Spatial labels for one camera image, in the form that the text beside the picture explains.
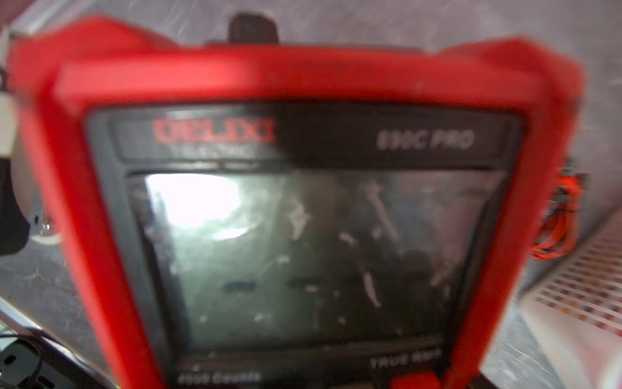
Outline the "red clamp meter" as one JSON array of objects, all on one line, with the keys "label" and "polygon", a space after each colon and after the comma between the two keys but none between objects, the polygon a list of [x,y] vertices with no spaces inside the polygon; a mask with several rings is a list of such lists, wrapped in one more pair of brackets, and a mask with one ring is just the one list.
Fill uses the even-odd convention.
[{"label": "red clamp meter", "polygon": [[19,135],[123,388],[466,388],[557,180],[582,66],[183,46],[106,17],[11,47]]}]

